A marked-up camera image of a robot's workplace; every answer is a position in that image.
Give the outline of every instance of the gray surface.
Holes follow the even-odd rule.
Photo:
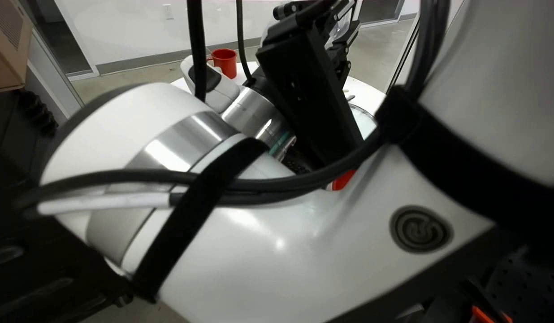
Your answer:
[[[410,35],[414,20],[407,19],[401,22],[367,26],[362,28],[360,37],[351,47],[349,60],[353,64],[351,76],[385,92],[392,71],[400,60],[407,37]],[[247,60],[254,62],[256,47],[247,47]],[[181,62],[159,64],[150,67],[140,67],[122,73],[111,73],[93,80],[75,82],[75,90],[82,101],[91,101],[100,94],[114,90],[118,87],[150,82],[175,82],[181,78]],[[150,306],[145,302],[132,302],[131,306],[118,309],[111,308],[86,320],[84,323],[184,323],[181,317],[170,311],[166,306]]]
[[[64,123],[82,108],[80,94],[77,94],[62,76],[62,71],[37,31],[34,31],[30,38],[27,71],[28,76],[25,89],[43,99],[57,123]]]

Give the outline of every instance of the white robot body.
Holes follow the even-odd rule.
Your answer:
[[[554,186],[554,3],[466,0],[453,29],[421,103],[495,160]],[[43,184],[131,168],[163,134],[201,114],[210,108],[170,85],[131,90],[64,139]],[[211,125],[201,128],[202,139],[208,139],[206,126]],[[224,132],[215,144],[202,141],[208,146],[165,146],[168,155],[152,162],[197,173],[242,139]],[[170,157],[172,162],[192,159],[166,168]],[[290,175],[263,155],[242,178]],[[392,221],[407,209],[428,211],[444,223],[444,245],[428,252],[401,248]],[[170,214],[141,212],[134,216],[141,220],[136,230],[123,225],[122,232],[114,223],[125,223],[127,212],[59,216],[59,221],[131,277]],[[93,227],[93,218],[113,218],[113,238],[93,234],[102,229]],[[328,322],[412,282],[493,227],[434,189],[396,148],[385,148],[342,193],[317,191],[285,204],[215,209],[159,290],[159,300],[195,323]]]

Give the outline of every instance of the black strap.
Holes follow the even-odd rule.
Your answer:
[[[554,189],[500,166],[452,134],[403,89],[392,89],[374,116],[380,137],[459,205],[554,248]]]
[[[199,234],[227,186],[265,151],[261,143],[245,139],[195,178],[132,277],[132,286],[141,299],[154,302],[165,279]]]

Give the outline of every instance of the black clamp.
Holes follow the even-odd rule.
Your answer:
[[[201,232],[229,184],[265,151],[265,144],[245,139],[195,178],[140,263],[132,277],[136,295],[156,302],[163,282]]]
[[[391,144],[407,143],[421,126],[423,114],[417,103],[401,89],[392,87],[374,116],[376,132]]]

